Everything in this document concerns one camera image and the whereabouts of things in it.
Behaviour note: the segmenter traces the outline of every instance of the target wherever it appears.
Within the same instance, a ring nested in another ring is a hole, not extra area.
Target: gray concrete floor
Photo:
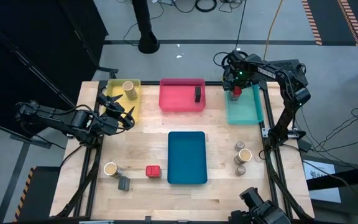
[[[178,0],[182,10],[191,8],[194,0]],[[128,2],[95,0],[101,17],[110,33],[106,40],[122,40],[128,28],[135,22],[133,8]],[[265,40],[278,1],[248,0],[240,39]],[[235,40],[242,8],[228,14],[217,10],[210,13],[193,11],[179,13],[174,7],[163,5],[164,15],[152,21],[154,33],[159,39],[230,39]],[[150,3],[151,16],[159,15],[161,8]],[[139,31],[135,26],[127,39],[136,40]],[[274,40],[313,40],[308,21],[299,0],[286,0],[273,28]],[[264,45],[239,45],[241,50],[262,55]],[[105,45],[100,66],[118,68],[118,78],[159,80],[166,77],[198,77],[220,80],[221,68],[214,65],[212,57],[220,51],[230,51],[234,45],[161,45],[152,55],[145,55],[130,45]],[[271,45],[267,60],[297,58],[307,66],[307,78],[311,93],[304,106],[305,118],[310,127],[308,136],[318,141],[336,126],[351,117],[351,109],[358,107],[358,47],[325,47],[317,45]],[[94,80],[107,80],[108,74],[96,72]],[[296,117],[302,129],[306,129],[300,113]],[[67,139],[56,130],[47,129],[41,136],[64,146]],[[327,142],[326,147],[340,146],[358,141],[358,121]],[[9,139],[0,131],[0,203],[15,166],[22,144]],[[42,149],[31,146],[19,177],[5,222],[11,222],[19,202],[28,171],[33,166],[58,166],[64,150],[53,146]],[[358,164],[358,144],[332,151],[346,162]],[[323,219],[358,223],[358,217],[316,209]]]

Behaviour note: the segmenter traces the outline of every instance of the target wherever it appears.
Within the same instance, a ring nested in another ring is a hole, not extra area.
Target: transparent teal bin
[[[264,120],[259,96],[259,85],[242,90],[237,101],[230,100],[230,93],[224,92],[226,100],[226,118],[228,124],[259,124]]]

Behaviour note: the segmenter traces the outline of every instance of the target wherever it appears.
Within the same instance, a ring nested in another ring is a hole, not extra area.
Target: pink tray
[[[195,102],[195,87],[201,87],[201,100]],[[203,111],[205,108],[205,81],[202,78],[163,78],[160,81],[162,111]]]

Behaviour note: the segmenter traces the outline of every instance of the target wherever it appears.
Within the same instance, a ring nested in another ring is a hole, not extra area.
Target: yellow cable
[[[282,3],[283,3],[283,0],[280,0],[280,4],[278,5],[276,15],[274,15],[272,25],[270,26],[270,29],[268,30],[267,41],[266,41],[266,46],[265,46],[265,53],[264,53],[264,60],[265,60],[266,53],[267,53],[267,46],[269,46],[270,33],[272,32],[274,22],[276,21],[276,18],[277,18],[277,15],[278,15],[278,12],[279,12],[279,10],[281,8]]]

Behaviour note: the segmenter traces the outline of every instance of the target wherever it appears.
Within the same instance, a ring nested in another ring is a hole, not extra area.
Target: wooden table
[[[83,82],[78,104],[93,108],[98,82]],[[276,83],[268,84],[274,120],[283,111],[283,100]],[[227,221],[233,210],[247,210],[239,194],[257,187],[264,200],[270,199],[265,162],[258,157],[263,149],[259,125],[233,126],[226,122],[224,92],[221,86],[206,86],[206,108],[201,113],[163,113],[158,107],[159,86],[142,86],[139,121],[130,131],[105,136],[94,196],[92,219],[144,220],[216,220]],[[170,131],[203,131],[206,134],[208,183],[204,185],[172,185],[167,182],[167,145]],[[234,145],[238,140],[253,153],[245,167],[247,173],[235,175]],[[297,146],[295,140],[286,144]],[[65,156],[78,147],[69,140]],[[314,216],[300,153],[281,147],[287,186],[305,212]],[[78,188],[85,150],[79,151],[63,166],[50,214],[56,215]],[[103,172],[107,162],[115,162],[131,179],[131,189],[117,189],[118,180]],[[145,176],[147,165],[160,165],[161,179]],[[280,207],[282,194],[277,188]],[[80,215],[85,214],[88,191],[84,193]]]

